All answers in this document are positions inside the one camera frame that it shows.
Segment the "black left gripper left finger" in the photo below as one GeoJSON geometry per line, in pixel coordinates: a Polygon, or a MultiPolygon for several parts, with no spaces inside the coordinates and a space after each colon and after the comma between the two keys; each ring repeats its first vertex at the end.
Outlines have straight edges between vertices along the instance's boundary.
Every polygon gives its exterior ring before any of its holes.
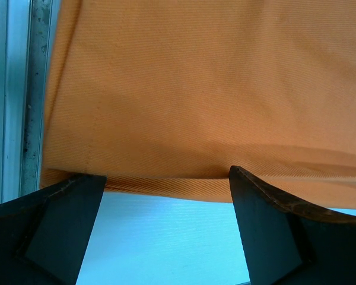
{"type": "Polygon", "coordinates": [[[0,204],[0,284],[75,284],[105,184],[78,175],[0,204]]]}

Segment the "orange trousers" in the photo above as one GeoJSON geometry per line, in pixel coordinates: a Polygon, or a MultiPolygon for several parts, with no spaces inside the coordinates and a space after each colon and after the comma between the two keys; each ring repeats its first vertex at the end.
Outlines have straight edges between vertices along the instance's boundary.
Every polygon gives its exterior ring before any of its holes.
{"type": "Polygon", "coordinates": [[[42,187],[230,202],[231,166],[356,208],[356,1],[62,1],[42,187]]]}

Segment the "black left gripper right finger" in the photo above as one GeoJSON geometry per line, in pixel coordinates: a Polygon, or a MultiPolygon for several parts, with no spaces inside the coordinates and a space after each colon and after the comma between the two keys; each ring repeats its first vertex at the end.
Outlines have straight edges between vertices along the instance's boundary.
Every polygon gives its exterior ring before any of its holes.
{"type": "Polygon", "coordinates": [[[233,166],[230,191],[252,284],[356,284],[356,216],[233,166]]]}

